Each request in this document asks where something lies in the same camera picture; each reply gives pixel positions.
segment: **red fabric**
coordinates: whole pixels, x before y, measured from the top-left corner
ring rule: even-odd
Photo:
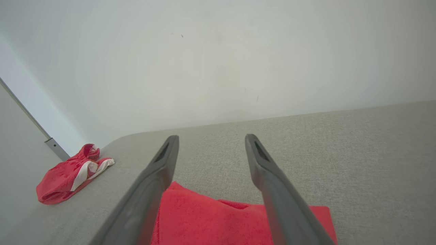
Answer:
[[[93,179],[83,182],[75,191],[71,191],[74,179],[77,176],[82,165],[87,161],[93,161],[100,164],[109,158],[98,160],[100,149],[93,149],[93,144],[86,144],[75,156],[70,157],[65,162],[58,163],[54,168],[50,169],[36,186],[36,194],[38,201],[43,204],[56,204],[63,202],[83,187],[89,184]],[[88,170],[88,177],[94,173]]]
[[[337,244],[328,207],[310,209]],[[214,200],[176,182],[163,193],[152,245],[273,245],[264,205]]]

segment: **gray upholstery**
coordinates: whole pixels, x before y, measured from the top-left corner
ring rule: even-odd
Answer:
[[[116,164],[64,203],[42,205],[5,244],[86,244],[164,140],[174,180],[217,199],[262,203],[244,137],[256,134],[310,205],[330,207],[343,244],[436,242],[436,101],[138,133],[102,149]]]

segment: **red garment with white trim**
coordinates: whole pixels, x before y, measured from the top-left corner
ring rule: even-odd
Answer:
[[[337,244],[330,209],[309,206]],[[215,200],[171,183],[163,193],[151,245],[273,245],[264,205]]]
[[[50,169],[36,186],[38,201],[43,204],[63,202],[115,164],[112,158],[98,160],[99,156],[99,148],[86,144],[75,156]]]

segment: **red towel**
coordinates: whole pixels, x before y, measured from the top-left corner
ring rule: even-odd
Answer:
[[[310,209],[337,244],[329,208]],[[273,245],[273,240],[264,205],[215,200],[173,182],[162,195],[151,244]]]
[[[50,169],[36,186],[38,201],[56,204],[72,197],[115,161],[112,158],[98,160],[100,149],[86,144],[75,156]]]

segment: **mattress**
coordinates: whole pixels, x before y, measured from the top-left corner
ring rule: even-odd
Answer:
[[[436,241],[436,101],[121,137],[108,168],[69,200],[41,204],[2,244],[87,244],[164,140],[179,135],[174,181],[261,204],[244,137],[255,134],[310,205],[330,207],[339,244]]]

